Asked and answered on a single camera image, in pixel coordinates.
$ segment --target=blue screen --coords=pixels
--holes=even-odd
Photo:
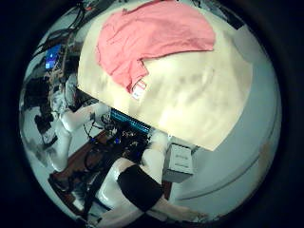
[[[56,45],[47,51],[46,69],[54,68],[61,45]]]

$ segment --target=wire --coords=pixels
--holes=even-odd
[[[80,23],[83,21],[83,19],[84,19],[84,17],[85,17],[86,10],[85,10],[83,4],[77,4],[77,6],[75,7],[75,9],[77,9],[77,8],[79,8],[79,11],[78,11],[77,16],[76,16],[76,18],[74,19],[74,21],[73,21],[66,29],[63,29],[63,31],[61,31],[61,32],[57,35],[56,38],[53,38],[52,40],[49,40],[49,36],[51,35],[51,34],[50,34],[50,35],[48,36],[47,40],[46,40],[43,44],[39,45],[39,46],[36,48],[36,50],[37,50],[38,48],[40,48],[40,47],[43,47],[43,46],[45,46],[45,47],[43,47],[43,48],[42,48],[40,51],[38,51],[37,53],[34,53],[34,54],[32,55],[32,57],[31,57],[32,59],[35,58],[37,55],[39,55],[39,54],[45,52],[47,48],[52,48],[52,47],[56,46],[58,43],[60,43],[60,42],[64,39],[62,36],[63,36],[63,34],[64,34],[65,32],[67,32],[66,37],[68,37],[68,36],[69,36],[72,32],[74,32],[76,29],[79,29],[78,27],[79,27]]]

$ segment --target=pink towel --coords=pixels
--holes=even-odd
[[[113,13],[100,32],[96,60],[131,92],[148,74],[143,59],[212,50],[214,43],[215,33],[199,11],[177,1],[158,0]]]

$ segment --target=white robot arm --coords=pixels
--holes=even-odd
[[[83,124],[103,116],[110,107],[102,103],[82,107],[76,112],[63,113],[56,123],[55,133],[58,138],[55,150],[48,154],[53,168],[61,172],[67,167],[68,150],[72,140],[72,132]]]

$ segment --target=white box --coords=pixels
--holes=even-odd
[[[191,149],[171,144],[162,170],[162,179],[170,182],[182,182],[193,175]]]

